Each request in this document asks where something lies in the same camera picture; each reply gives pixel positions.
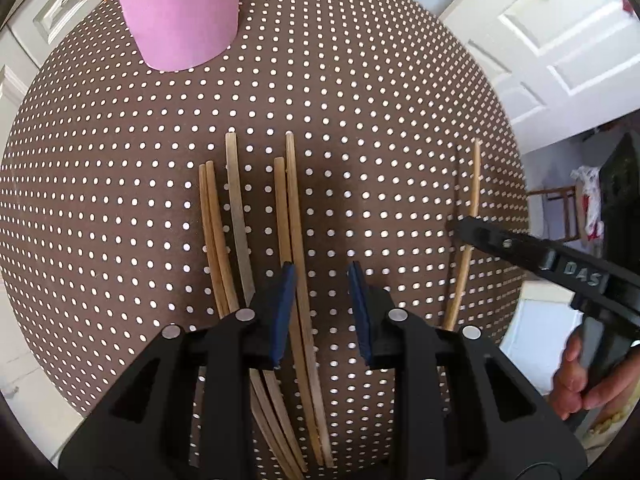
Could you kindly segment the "person's right hand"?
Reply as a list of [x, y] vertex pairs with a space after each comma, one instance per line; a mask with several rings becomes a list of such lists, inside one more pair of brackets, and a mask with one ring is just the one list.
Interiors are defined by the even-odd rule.
[[639, 347], [632, 347], [626, 358], [600, 384], [588, 387], [588, 373], [579, 364], [582, 352], [580, 329], [567, 338], [559, 368], [552, 380], [548, 402], [560, 419], [581, 410], [601, 409], [597, 423], [620, 412], [631, 400], [639, 382]]

